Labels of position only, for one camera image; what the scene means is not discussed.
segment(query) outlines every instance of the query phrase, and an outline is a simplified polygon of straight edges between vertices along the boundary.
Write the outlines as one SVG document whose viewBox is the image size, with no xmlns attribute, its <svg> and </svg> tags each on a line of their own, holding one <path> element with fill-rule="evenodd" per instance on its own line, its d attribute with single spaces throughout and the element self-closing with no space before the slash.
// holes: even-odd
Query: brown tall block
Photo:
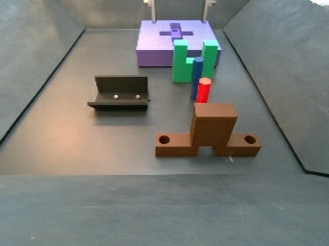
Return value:
<svg viewBox="0 0 329 246">
<path fill-rule="evenodd" d="M 190 126 L 191 145 L 223 148 L 237 119 L 238 114 L 233 104 L 194 104 Z"/>
<path fill-rule="evenodd" d="M 155 155 L 158 157 L 196 157 L 198 147 L 190 145 L 190 134 L 156 134 Z"/>
<path fill-rule="evenodd" d="M 218 157 L 255 157 L 261 149 L 258 136 L 254 134 L 231 134 L 226 147 L 214 147 Z"/>
</svg>

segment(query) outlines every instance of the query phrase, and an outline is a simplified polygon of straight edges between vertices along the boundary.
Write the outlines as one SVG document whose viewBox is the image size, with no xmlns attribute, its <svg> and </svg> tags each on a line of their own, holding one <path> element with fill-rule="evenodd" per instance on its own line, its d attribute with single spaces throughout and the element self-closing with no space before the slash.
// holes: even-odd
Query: red cylinder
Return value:
<svg viewBox="0 0 329 246">
<path fill-rule="evenodd" d="M 207 103 L 211 90 L 211 79 L 200 78 L 198 85 L 196 103 Z"/>
</svg>

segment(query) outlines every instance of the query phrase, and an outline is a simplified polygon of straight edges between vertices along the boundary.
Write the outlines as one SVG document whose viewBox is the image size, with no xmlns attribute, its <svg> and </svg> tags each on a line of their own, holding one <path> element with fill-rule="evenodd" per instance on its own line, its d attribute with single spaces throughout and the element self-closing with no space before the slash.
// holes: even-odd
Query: gray wall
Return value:
<svg viewBox="0 0 329 246">
<path fill-rule="evenodd" d="M 0 139 L 7 134 L 83 25 L 51 0 L 0 1 Z"/>
<path fill-rule="evenodd" d="M 305 168 L 329 173 L 328 10 L 250 0 L 223 31 Z"/>
<path fill-rule="evenodd" d="M 87 28 L 136 29 L 150 19 L 143 0 L 56 0 Z M 249 0 L 217 0 L 209 20 L 222 29 Z M 203 0 L 156 0 L 158 19 L 202 19 Z"/>
</svg>

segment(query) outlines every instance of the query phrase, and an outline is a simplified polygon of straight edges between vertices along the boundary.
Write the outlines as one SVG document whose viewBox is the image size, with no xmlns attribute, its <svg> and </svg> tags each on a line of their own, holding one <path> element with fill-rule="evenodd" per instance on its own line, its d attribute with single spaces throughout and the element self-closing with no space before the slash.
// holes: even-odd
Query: purple base plate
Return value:
<svg viewBox="0 0 329 246">
<path fill-rule="evenodd" d="M 188 34 L 182 36 L 188 43 L 188 57 L 200 56 L 204 39 L 217 39 L 209 22 L 202 23 L 200 20 L 158 20 L 151 23 L 150 20 L 143 20 L 136 46 L 139 66 L 172 66 L 172 37 L 160 35 L 163 32 L 171 33 L 172 23 L 179 23 L 182 33 Z M 218 47 L 215 65 L 219 62 L 219 55 L 221 47 Z"/>
</svg>

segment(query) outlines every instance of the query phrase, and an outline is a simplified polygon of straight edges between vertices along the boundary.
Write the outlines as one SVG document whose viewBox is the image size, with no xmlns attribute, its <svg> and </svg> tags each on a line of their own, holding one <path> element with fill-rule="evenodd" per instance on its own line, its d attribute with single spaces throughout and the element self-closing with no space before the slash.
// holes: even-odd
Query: cross-shaped slot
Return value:
<svg viewBox="0 0 329 246">
<path fill-rule="evenodd" d="M 171 31 L 160 31 L 160 36 L 171 36 L 171 41 L 175 39 L 182 39 L 182 36 L 194 36 L 191 31 L 182 31 L 180 30 L 180 24 L 179 23 L 170 23 L 170 29 Z"/>
</svg>

